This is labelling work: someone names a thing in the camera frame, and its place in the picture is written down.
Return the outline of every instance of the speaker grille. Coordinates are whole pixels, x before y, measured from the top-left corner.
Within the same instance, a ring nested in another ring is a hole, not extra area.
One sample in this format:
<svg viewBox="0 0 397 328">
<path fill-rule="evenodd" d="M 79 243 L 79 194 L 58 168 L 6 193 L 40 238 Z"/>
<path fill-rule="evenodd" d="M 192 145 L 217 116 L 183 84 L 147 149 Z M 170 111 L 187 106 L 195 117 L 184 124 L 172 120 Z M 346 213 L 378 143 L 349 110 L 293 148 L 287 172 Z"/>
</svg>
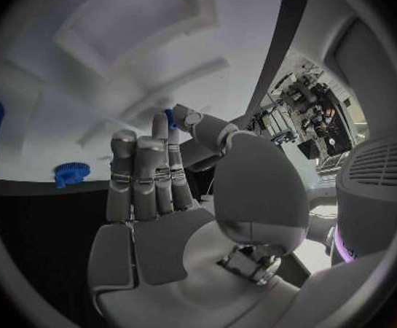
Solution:
<svg viewBox="0 0 397 328">
<path fill-rule="evenodd" d="M 397 142 L 357 154 L 349 178 L 359 184 L 397 186 Z"/>
</svg>

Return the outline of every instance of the purple light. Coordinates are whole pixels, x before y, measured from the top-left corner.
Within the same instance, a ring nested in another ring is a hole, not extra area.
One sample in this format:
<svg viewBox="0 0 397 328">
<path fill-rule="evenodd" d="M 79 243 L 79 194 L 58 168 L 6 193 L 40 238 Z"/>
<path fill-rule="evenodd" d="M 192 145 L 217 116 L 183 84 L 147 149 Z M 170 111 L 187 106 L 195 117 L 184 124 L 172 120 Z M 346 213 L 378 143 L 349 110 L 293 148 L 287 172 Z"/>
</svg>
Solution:
<svg viewBox="0 0 397 328">
<path fill-rule="evenodd" d="M 337 251 L 339 255 L 341 255 L 341 258 L 343 258 L 345 262 L 353 262 L 354 259 L 348 254 L 347 249 L 344 247 L 344 243 L 342 242 L 341 235 L 338 232 L 338 225 L 336 225 L 335 227 L 334 241 Z"/>
</svg>

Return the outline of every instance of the vent grille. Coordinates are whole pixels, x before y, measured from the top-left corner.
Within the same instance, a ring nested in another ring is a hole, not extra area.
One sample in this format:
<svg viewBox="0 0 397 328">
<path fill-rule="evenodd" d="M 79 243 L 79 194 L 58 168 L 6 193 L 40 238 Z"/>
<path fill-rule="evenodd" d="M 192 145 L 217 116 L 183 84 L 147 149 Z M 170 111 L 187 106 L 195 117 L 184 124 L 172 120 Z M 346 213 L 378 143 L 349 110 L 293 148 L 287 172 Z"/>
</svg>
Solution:
<svg viewBox="0 0 397 328">
<path fill-rule="evenodd" d="M 397 186 L 397 142 L 356 155 L 349 178 L 360 184 Z"/>
</svg>

